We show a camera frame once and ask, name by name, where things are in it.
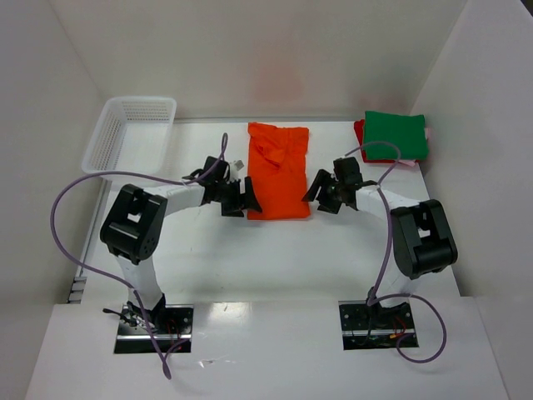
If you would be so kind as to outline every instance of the white tabletop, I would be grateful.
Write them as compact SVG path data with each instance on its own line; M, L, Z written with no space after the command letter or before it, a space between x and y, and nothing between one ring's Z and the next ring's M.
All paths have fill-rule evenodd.
M170 382L155 354L113 354L117 319L102 305L60 305L27 400L506 399L473 299L432 302L446 321L448 345L424 365L395 349L343 351L332 300L197 304L192 352L171 356ZM411 307L420 348L405 351L428 357L440 345L439 323L423 303Z
M308 182L356 146L351 122L277 125L311 129ZM224 132L227 159L246 162L245 123L177 124L172 176L217 155ZM361 164L365 179L384 170ZM398 168L384 187L428 198L418 167ZM100 220L119 188L113 184ZM87 261L119 274L97 239L100 225ZM448 327L448 346L436 361L410 364L394 349L342 350L338 301L366 298L385 241L383 222L345 207L330 215L313 205L306 221L221 217L216 204L170 216L155 253L158 281L169 303L194 303L192 352L171 356L174 378L163 377L154 354L113 354L117 320L102 307L119 308L126 290L89 274L82 305L54 308L27 399L505 399L476 304L459 297L450 268L431 274L418 291ZM420 348L406 352L427 358L440 345L440 326L421 302L411 308Z
M320 168L332 171L333 160L357 146L353 122L274 122L281 127L310 129L306 174L311 184ZM201 168L206 156L220 152L227 132L226 159L247 163L245 122L198 122L174 125L167 154L167 176L179 179ZM377 180L384 164L365 164L356 155L365 179ZM93 232L86 262L121 273L107 247L98 239L102 216L122 184L114 183ZM399 166L384 188L427 200L420 169ZM267 300L365 299L376 280L385 243L381 220L343 207L338 215L318 212L311 205L305 221L253 222L222 217L220 205L210 204L167 217L154 254L157 280L168 303L250 302ZM451 268L430 274L418 290L432 296L459 296ZM124 302L126 288L88 273L82 303Z

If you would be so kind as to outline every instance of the orange cloth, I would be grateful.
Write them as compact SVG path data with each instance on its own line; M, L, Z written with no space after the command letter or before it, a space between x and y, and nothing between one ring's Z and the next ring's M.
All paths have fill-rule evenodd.
M307 218L306 153L309 129L275 127L250 122L248 175L263 212L248 211L248 219Z

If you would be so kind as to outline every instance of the metal base plate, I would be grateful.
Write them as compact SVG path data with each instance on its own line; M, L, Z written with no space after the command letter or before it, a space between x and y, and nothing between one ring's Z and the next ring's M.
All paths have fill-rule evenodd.
M123 306L122 312L128 314L127 306ZM180 338L189 340L183 343L175 353L191 352L192 306L167 305L167 312L170 313L167 331L155 334L159 347L166 352L178 339L177 333L179 333ZM115 354L154 353L155 349L145 329L140 326L132 327L120 320L114 352Z
M396 346L398 337L394 337L404 331L403 334L413 333L400 342L401 348L417 348L415 323L413 322L411 307L405 303L398 314L381 321L377 327L374 323L369 334L369 317L365 302L339 302L341 317L342 343L345 350L362 350L370 348L393 348Z

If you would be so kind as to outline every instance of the white enclosure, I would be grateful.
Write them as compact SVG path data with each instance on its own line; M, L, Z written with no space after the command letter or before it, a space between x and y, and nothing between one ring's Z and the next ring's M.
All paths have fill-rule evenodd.
M461 295L476 298L509 397L530 398L533 17L520 0L7 0L0 32L0 398L25 397L76 271L51 238L52 201L82 174L105 101L128 95L175 98L181 119L425 114L421 170L454 232ZM99 190L87 182L62 205L60 234L80 257ZM97 282L87 315L98 290L116 300Z

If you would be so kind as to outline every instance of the white basket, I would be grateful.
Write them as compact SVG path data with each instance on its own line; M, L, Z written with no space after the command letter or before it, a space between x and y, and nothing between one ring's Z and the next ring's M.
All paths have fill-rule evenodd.
M157 175L162 169L175 114L176 101L169 97L110 98L94 128L82 170ZM123 180L117 175L103 178Z

